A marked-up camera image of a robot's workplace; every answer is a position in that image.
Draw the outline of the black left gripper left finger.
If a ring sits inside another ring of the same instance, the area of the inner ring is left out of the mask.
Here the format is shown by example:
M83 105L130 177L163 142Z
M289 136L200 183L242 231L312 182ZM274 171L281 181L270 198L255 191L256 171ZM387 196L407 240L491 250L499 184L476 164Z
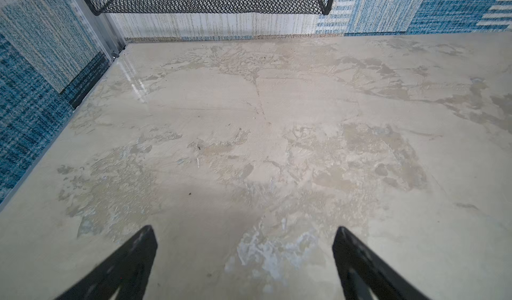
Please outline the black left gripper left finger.
M157 248L155 232L146 225L57 298L142 299Z

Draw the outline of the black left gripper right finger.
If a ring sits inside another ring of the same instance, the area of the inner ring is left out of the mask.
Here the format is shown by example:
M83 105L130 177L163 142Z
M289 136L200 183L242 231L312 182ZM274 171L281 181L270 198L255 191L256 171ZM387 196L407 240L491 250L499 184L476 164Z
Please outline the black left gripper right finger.
M348 228L337 229L333 245L346 299L427 299Z

